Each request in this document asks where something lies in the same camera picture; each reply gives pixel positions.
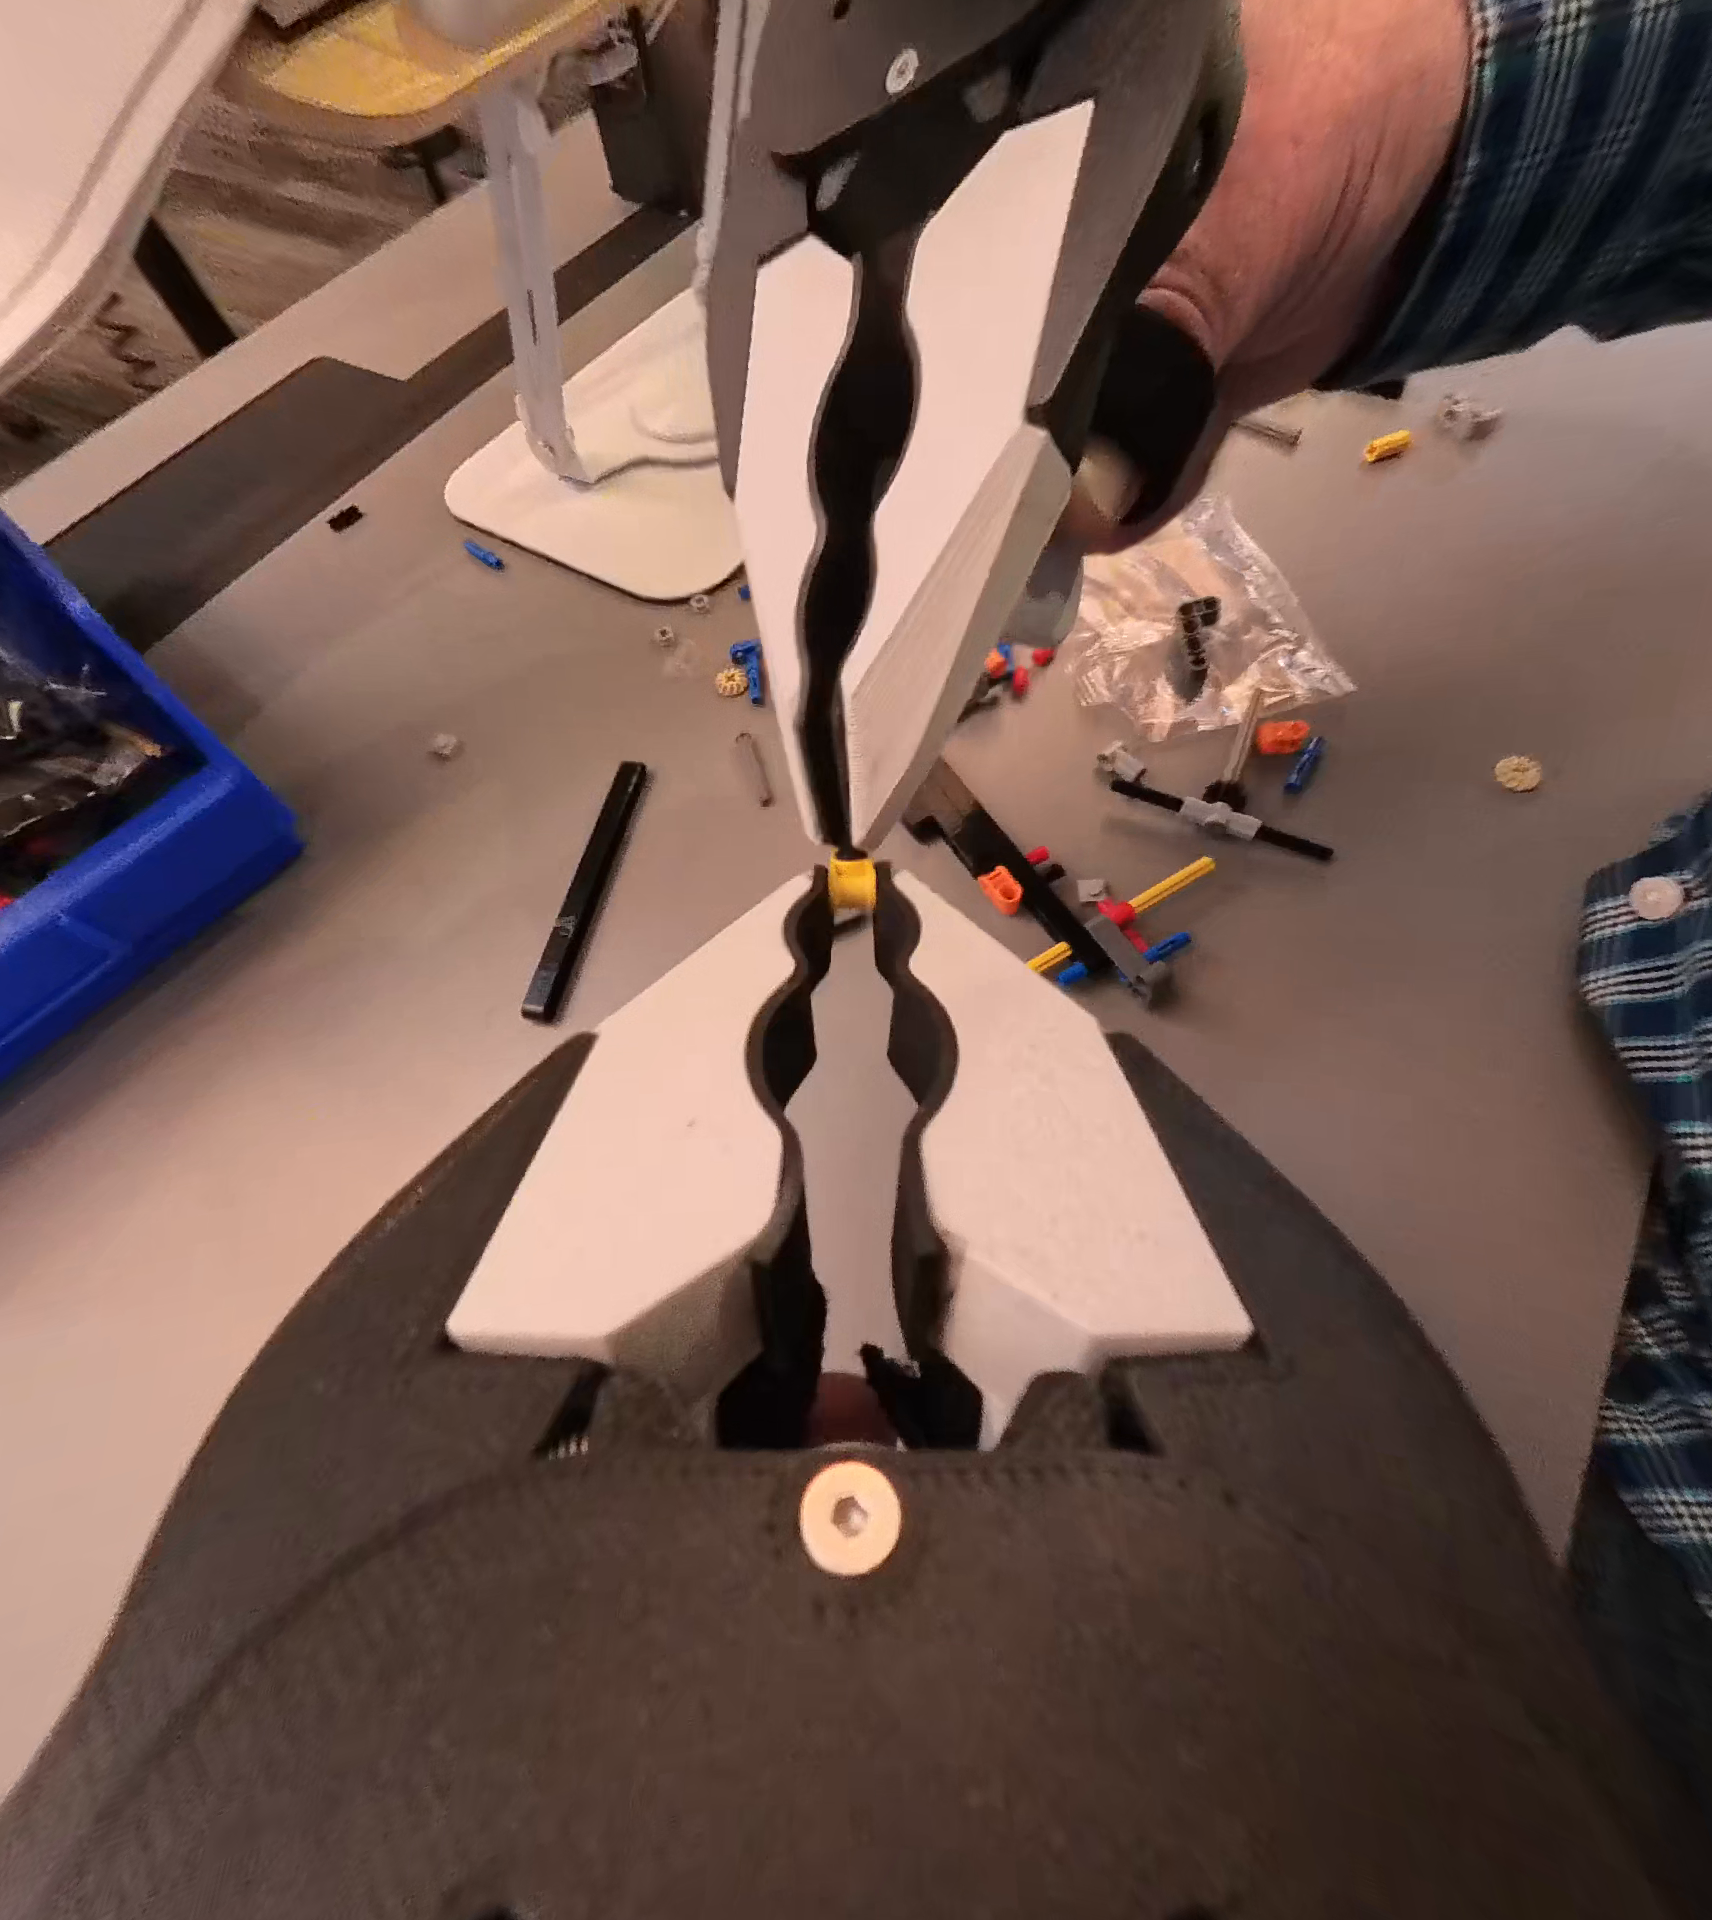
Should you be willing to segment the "blue plastic bin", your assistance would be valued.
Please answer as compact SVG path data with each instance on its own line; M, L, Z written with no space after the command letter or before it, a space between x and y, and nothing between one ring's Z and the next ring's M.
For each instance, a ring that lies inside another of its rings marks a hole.
M173 750L150 802L0 910L0 1090L296 863L291 806L0 506L0 641Z

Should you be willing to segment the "long black lego beam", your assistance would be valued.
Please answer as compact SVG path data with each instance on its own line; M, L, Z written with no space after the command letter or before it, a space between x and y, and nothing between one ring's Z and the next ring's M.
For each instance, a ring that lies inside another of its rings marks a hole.
M527 1023L562 1018L651 780L647 763L619 764L525 991Z

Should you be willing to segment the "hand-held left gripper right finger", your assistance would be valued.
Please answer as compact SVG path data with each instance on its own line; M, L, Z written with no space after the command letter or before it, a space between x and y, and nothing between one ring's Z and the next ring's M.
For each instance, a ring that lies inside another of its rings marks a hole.
M1038 1380L1240 1352L1254 1325L1109 1035L917 877L874 873L909 1093L891 1261L911 1448L991 1448Z

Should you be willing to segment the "white instruction booklet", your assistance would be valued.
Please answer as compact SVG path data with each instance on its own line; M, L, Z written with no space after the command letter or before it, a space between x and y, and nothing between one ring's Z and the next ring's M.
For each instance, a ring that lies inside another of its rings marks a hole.
M0 2L0 388L131 254L250 2Z

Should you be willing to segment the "black lego axle assembly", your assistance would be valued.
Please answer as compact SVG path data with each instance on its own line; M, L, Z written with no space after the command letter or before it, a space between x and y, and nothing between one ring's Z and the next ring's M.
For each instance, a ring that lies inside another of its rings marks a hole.
M1301 836L1286 829L1251 815L1246 810L1248 790L1243 775L1256 746L1258 727L1269 718L1272 697L1258 686L1246 701L1236 724L1232 752L1224 776L1213 782L1202 797L1179 795L1159 789L1146 780L1146 764L1124 749L1118 740L1098 750L1094 768L1109 784L1109 790L1132 805L1155 806L1160 813L1184 821L1195 831L1219 841L1265 846L1277 852L1305 859L1318 866L1334 863L1332 846L1315 838Z

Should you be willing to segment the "white book stand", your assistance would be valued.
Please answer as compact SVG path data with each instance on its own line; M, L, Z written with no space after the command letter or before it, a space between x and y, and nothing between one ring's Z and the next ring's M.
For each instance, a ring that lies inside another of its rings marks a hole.
M722 588L745 548L709 396L711 240L613 347L565 366L562 212L574 173L547 114L588 100L621 228L707 215L715 5L254 5L227 90L271 122L373 150L481 139L512 421L457 468L468 530L654 606Z

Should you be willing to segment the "clear plastic bag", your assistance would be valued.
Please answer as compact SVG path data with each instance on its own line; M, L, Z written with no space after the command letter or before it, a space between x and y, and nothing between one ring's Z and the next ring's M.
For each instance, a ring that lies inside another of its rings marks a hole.
M1184 705L1174 683L1179 608L1204 596L1221 598L1223 613L1204 695ZM1270 695L1267 716L1354 689L1282 573L1213 493L1155 538L1086 563L1063 658L1085 709L1118 714L1152 745L1234 729L1256 689Z

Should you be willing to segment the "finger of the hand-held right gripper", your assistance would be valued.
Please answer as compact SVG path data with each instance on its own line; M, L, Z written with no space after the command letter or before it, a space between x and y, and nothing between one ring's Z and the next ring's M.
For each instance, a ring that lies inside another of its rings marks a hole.
M1004 133L917 239L917 402L840 672L845 849L874 849L903 815L1069 500L1030 395L1093 118L1085 100Z
M804 829L869 846L855 644L874 588L876 260L836 225L876 109L859 5L726 5L707 212L725 483Z

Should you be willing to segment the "person's right forearm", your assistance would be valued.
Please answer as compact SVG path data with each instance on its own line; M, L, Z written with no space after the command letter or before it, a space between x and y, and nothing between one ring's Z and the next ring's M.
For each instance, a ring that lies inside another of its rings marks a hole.
M1473 2L1465 114L1373 325L1366 391L1712 323L1712 2Z

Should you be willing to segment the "person's right hand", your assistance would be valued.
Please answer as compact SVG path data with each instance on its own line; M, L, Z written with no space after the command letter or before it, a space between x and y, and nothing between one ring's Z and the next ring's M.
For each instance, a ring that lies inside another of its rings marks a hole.
M1179 430L1160 503L1143 458L1093 445L1059 528L1085 554L1179 512L1236 421L1328 383L1362 347L1465 120L1469 5L1248 2L1239 41L1226 163L1143 298L1211 362L1213 411Z

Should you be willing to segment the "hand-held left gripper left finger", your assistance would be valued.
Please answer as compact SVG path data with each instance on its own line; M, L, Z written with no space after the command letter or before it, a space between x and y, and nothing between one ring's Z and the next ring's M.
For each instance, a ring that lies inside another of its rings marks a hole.
M822 980L818 869L588 1035L448 1341L601 1364L687 1402L806 1406L824 1287L791 1106L818 1062Z

